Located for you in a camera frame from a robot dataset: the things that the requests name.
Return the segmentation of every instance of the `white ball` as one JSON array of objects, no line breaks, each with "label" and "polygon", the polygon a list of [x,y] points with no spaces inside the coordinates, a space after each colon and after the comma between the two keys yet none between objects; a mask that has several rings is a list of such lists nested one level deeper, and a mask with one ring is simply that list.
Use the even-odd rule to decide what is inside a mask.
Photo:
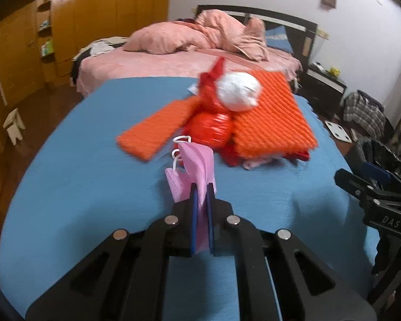
[{"label": "white ball", "polygon": [[216,83],[217,97],[230,111],[247,111],[258,105],[260,82],[246,72],[230,72]]}]

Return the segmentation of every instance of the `blue bedsheet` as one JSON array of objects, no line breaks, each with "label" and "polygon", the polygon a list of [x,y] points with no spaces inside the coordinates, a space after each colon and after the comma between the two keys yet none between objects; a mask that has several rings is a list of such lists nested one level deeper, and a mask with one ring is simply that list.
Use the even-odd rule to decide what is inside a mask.
[{"label": "blue bedsheet", "polygon": [[[143,163],[115,138],[165,104],[187,95],[190,78],[106,82],[58,126],[28,168],[0,241],[0,287],[25,315],[29,305],[116,228],[145,229],[165,216],[172,197],[164,170],[171,145]],[[357,201],[334,185],[348,169],[333,140],[296,97],[319,147],[309,162],[281,160],[252,171],[215,156],[217,197],[257,228],[288,228],[365,296],[377,231],[362,224]],[[236,320],[233,258],[172,258],[164,320]]]}]

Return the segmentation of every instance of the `orange knitted cloth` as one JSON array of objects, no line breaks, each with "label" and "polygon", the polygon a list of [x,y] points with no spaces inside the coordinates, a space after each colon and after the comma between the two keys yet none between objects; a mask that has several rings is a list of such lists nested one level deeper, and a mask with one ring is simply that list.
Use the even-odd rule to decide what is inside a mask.
[{"label": "orange knitted cloth", "polygon": [[143,161],[150,160],[184,126],[201,102],[197,95],[175,100],[117,137],[119,146]]},{"label": "orange knitted cloth", "polygon": [[236,152],[243,158],[293,154],[318,146],[280,72],[248,71],[262,85],[258,106],[234,116]]}]

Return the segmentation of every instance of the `black nightstand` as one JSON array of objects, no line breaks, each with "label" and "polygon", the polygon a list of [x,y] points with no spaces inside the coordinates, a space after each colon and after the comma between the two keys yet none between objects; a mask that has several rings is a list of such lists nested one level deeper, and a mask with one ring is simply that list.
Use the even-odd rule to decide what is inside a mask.
[{"label": "black nightstand", "polygon": [[340,100],[347,88],[346,84],[336,77],[321,72],[314,65],[309,65],[301,79],[302,88],[298,90],[297,95],[305,97],[313,111],[332,119],[339,109]]}]

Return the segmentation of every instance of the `white ear loop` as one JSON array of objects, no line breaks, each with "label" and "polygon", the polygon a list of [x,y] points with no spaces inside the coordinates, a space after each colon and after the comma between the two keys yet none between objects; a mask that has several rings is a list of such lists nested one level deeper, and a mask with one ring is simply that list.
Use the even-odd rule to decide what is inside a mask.
[{"label": "white ear loop", "polygon": [[[180,136],[177,136],[177,137],[173,138],[172,141],[175,142],[175,143],[179,143],[179,142],[191,142],[191,136],[189,136],[189,135],[180,135]],[[177,164],[177,162],[180,162],[180,161],[183,160],[183,157],[180,155],[179,152],[180,152],[180,150],[176,148],[176,149],[174,149],[174,150],[172,151],[172,153],[171,153],[171,156],[172,156],[172,158],[173,158],[173,160],[174,160],[173,163],[172,163],[172,169],[173,169],[174,171],[176,171],[176,164]]]},{"label": "white ear loop", "polygon": [[172,141],[176,142],[176,143],[178,143],[178,142],[191,142],[191,136],[190,135],[180,135],[180,136],[174,137],[172,139]]}]

